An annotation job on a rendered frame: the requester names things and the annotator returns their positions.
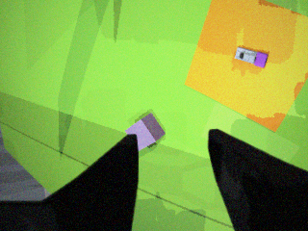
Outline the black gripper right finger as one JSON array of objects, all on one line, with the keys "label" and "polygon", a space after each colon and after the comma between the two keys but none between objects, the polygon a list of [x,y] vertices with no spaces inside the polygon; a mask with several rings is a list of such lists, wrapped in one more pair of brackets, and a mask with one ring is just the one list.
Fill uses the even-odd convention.
[{"label": "black gripper right finger", "polygon": [[308,231],[307,170],[219,129],[207,148],[234,231]]}]

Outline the orange flat square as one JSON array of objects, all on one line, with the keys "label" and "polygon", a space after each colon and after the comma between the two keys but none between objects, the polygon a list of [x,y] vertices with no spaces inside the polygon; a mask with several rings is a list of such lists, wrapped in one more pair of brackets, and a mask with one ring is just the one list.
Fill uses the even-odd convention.
[{"label": "orange flat square", "polygon": [[[264,52],[264,67],[235,59]],[[308,79],[308,16],[266,0],[212,0],[185,85],[276,132]]]}]

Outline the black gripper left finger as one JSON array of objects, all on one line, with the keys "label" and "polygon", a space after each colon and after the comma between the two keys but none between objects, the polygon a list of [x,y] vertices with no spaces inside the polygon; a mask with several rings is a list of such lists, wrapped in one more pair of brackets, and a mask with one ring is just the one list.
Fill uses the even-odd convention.
[{"label": "black gripper left finger", "polygon": [[136,134],[42,201],[0,201],[0,231],[132,231],[139,183]]}]

